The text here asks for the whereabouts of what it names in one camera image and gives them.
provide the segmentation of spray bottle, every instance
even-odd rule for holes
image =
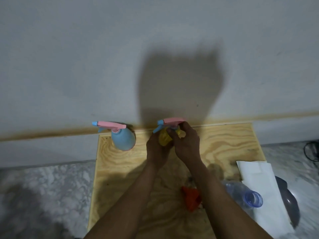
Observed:
[[[101,132],[104,129],[112,130],[112,140],[114,142],[115,147],[122,151],[130,150],[134,147],[136,138],[134,134],[126,127],[125,124],[119,124],[115,122],[92,122],[93,126],[99,127],[99,131]]]
[[[159,134],[159,144],[162,146],[166,146],[172,139],[167,133],[166,129],[171,128],[175,130],[175,132],[179,135],[181,133],[181,129],[179,128],[180,123],[184,122],[184,118],[172,117],[172,118],[165,118],[163,120],[158,120],[157,125],[158,127],[153,131],[153,133],[158,132],[161,130]]]

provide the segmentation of spray nozzle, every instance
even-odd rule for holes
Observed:
[[[178,124],[180,124],[184,121],[185,121],[185,119],[181,118],[181,117],[171,117],[171,118],[165,118],[163,120],[158,120],[157,121],[158,127],[153,131],[153,133],[156,133],[165,127],[169,127],[169,128],[176,130],[178,128]]]
[[[120,129],[126,128],[125,124],[120,124],[120,123],[116,123],[116,122],[96,121],[96,122],[92,122],[92,125],[97,126],[99,128],[98,132],[101,132],[104,129],[111,129],[112,132],[117,133],[120,131]]]

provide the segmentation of yellow spray bottle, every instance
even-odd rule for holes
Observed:
[[[172,139],[167,133],[166,129],[171,128],[175,130],[175,132],[179,135],[181,133],[181,129],[179,128],[180,123],[184,122],[185,119],[180,117],[172,117],[172,118],[165,118],[163,120],[158,120],[157,125],[158,127],[153,131],[153,133],[158,132],[161,130],[159,134],[159,144],[162,146],[166,146]]]

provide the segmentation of hand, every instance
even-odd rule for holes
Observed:
[[[186,136],[183,138],[179,138],[177,133],[170,128],[166,131],[173,139],[176,155],[186,166],[190,166],[194,161],[201,161],[199,154],[199,136],[188,122],[181,123],[180,128],[186,132]]]
[[[169,151],[173,147],[173,141],[170,141],[165,147],[159,143],[160,131],[153,133],[146,143],[147,164],[153,165],[158,171],[166,163]]]

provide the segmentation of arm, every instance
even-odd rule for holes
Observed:
[[[187,123],[181,124],[186,132],[179,138],[176,132],[167,131],[173,139],[176,155],[191,172],[200,191],[203,204],[217,238],[226,239],[272,239],[239,205],[229,196],[217,177],[203,164],[199,154],[199,137]]]
[[[147,160],[142,173],[111,209],[93,226],[84,239],[134,238],[147,206],[158,170],[166,163],[173,143],[162,147],[159,133],[146,144]]]

